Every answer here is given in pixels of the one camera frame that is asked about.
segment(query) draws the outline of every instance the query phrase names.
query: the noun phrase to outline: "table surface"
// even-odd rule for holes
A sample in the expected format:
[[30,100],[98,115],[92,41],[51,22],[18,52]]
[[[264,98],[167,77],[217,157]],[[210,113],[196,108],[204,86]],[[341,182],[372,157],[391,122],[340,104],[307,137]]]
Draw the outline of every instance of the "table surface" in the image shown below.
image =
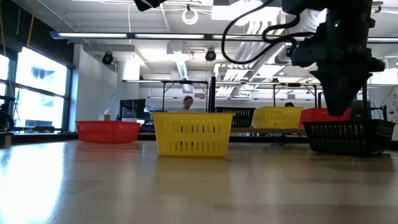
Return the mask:
[[320,224],[398,220],[398,153],[231,143],[226,157],[160,157],[156,142],[0,150],[0,223]]

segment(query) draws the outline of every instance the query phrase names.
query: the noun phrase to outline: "camera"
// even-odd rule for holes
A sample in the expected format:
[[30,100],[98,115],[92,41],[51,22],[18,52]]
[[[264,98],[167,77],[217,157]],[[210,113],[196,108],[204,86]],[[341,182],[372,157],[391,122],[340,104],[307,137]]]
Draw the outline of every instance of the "camera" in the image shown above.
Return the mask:
[[205,58],[206,58],[206,61],[208,61],[208,62],[212,62],[212,61],[216,60],[217,55],[216,55],[216,52],[214,51],[214,49],[208,49]]
[[105,55],[102,58],[102,63],[104,63],[104,65],[113,65],[116,62],[112,54],[112,52],[105,52]]

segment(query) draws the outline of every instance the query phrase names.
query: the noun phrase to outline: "fluorescent light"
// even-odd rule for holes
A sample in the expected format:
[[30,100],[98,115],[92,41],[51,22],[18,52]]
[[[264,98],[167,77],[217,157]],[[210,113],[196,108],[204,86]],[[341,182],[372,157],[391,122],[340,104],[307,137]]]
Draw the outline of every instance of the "fluorescent light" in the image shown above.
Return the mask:
[[123,80],[125,82],[132,82],[132,83],[162,83],[161,80]]
[[[213,35],[213,39],[221,40],[223,38],[222,35]],[[227,35],[225,37],[226,40],[251,40],[251,41],[262,41],[261,35]]]
[[216,100],[253,100],[251,98],[216,98]]
[[[161,97],[161,96],[148,96],[147,98],[148,99],[163,99],[163,97]],[[168,99],[168,100],[177,100],[177,99],[183,100],[183,99],[185,99],[185,97],[181,97],[181,96],[165,96],[164,98]],[[194,100],[205,100],[206,98],[192,97],[192,99],[194,99]]]
[[135,34],[137,39],[204,39],[203,34]]
[[242,85],[244,82],[216,82],[217,84],[231,84],[231,85]]
[[58,33],[64,38],[127,38],[127,34],[110,34],[110,33]]
[[394,43],[398,43],[398,38],[389,38],[389,37],[371,37],[368,39],[368,42],[377,42],[377,43],[385,43],[385,42],[394,42]]
[[247,85],[274,85],[279,83],[265,83],[265,82],[247,82]]

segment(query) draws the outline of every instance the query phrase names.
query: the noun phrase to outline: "plastic basket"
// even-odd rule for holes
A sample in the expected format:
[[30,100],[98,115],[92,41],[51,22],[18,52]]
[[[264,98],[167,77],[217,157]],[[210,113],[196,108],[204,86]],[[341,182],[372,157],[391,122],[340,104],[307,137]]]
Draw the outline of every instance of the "plastic basket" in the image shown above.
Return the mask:
[[311,149],[352,156],[388,150],[395,123],[383,120],[305,122]]
[[139,123],[124,121],[76,121],[79,140],[97,143],[130,143],[137,140]]
[[161,156],[225,156],[232,113],[152,113]]
[[232,127],[250,128],[255,108],[216,107],[217,113],[234,113]]
[[255,128],[298,128],[301,107],[265,106],[254,111]]
[[303,122],[317,121],[349,121],[352,108],[348,108],[342,116],[330,116],[327,108],[310,108],[301,112],[300,129],[304,128]]

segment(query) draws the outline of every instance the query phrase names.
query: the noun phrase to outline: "wire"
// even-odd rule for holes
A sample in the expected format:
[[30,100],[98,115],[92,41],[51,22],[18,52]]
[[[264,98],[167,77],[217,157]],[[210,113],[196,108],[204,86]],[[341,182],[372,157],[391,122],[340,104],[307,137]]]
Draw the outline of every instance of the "wire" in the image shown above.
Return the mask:
[[244,65],[247,63],[251,63],[256,61],[257,59],[259,59],[261,56],[263,56],[268,50],[270,50],[271,48],[273,48],[273,46],[277,45],[280,42],[285,42],[285,41],[289,41],[292,44],[296,45],[297,41],[293,38],[293,37],[306,37],[309,35],[313,35],[313,32],[298,32],[298,33],[293,33],[293,34],[287,34],[284,35],[282,37],[276,38],[276,39],[272,39],[269,40],[266,38],[266,34],[267,32],[271,31],[271,30],[275,30],[275,29],[281,29],[281,28],[291,28],[295,25],[297,25],[300,22],[300,16],[296,15],[296,18],[291,21],[288,22],[286,24],[279,24],[279,25],[274,25],[274,26],[270,26],[268,27],[266,30],[264,30],[264,32],[262,33],[262,39],[264,42],[269,43],[269,45],[264,48],[259,54],[257,54],[256,56],[254,56],[252,59],[249,59],[247,61],[237,61],[237,60],[233,60],[231,59],[229,56],[227,56],[227,54],[225,53],[225,41],[226,41],[226,35],[228,33],[228,31],[232,28],[233,25],[235,25],[236,22],[238,22],[240,19],[242,19],[243,17],[252,14],[254,12],[257,12],[261,9],[264,9],[265,7],[267,7],[270,3],[272,3],[274,0],[268,0],[266,1],[264,4],[262,4],[261,6],[252,9],[248,12],[245,12],[244,14],[238,16],[237,18],[235,18],[234,20],[232,20],[225,28],[224,32],[223,32],[223,38],[221,40],[221,53],[223,54],[224,58],[228,61],[230,61],[231,63],[235,63],[238,65]]
[[32,19],[30,20],[29,36],[27,37],[27,43],[26,43],[27,48],[29,48],[30,39],[32,38],[33,22],[35,21],[35,13],[36,13],[36,2],[37,1],[33,3]]
[[[377,108],[377,106],[371,101],[371,99],[368,98],[368,100],[369,100],[370,104],[372,104],[375,108]],[[379,110],[376,110],[376,111],[379,114],[379,119],[381,119],[380,111]]]
[[203,10],[197,10],[197,11],[200,12],[200,13],[203,13],[203,14],[206,14],[206,15],[211,16],[211,13],[205,12],[205,11],[203,11]]
[[392,93],[392,91],[394,90],[394,88],[398,85],[398,83],[396,83],[394,86],[392,86],[390,92],[387,94],[387,96],[385,97],[385,99],[381,102],[380,106],[385,102],[385,100],[390,96],[390,94]]

